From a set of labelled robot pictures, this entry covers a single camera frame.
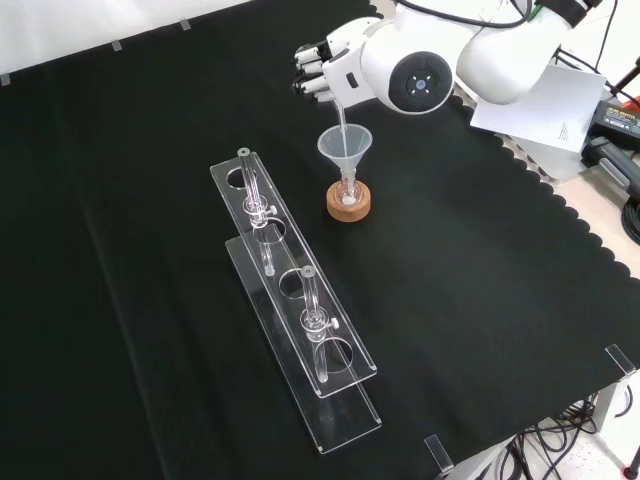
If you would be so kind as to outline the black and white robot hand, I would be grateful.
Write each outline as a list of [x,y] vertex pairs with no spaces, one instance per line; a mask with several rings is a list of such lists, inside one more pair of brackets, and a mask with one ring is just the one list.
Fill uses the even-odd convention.
[[367,34],[381,22],[377,17],[358,18],[321,42],[301,46],[294,54],[293,91],[311,95],[318,103],[337,101],[345,109],[374,99],[362,73],[361,56]]

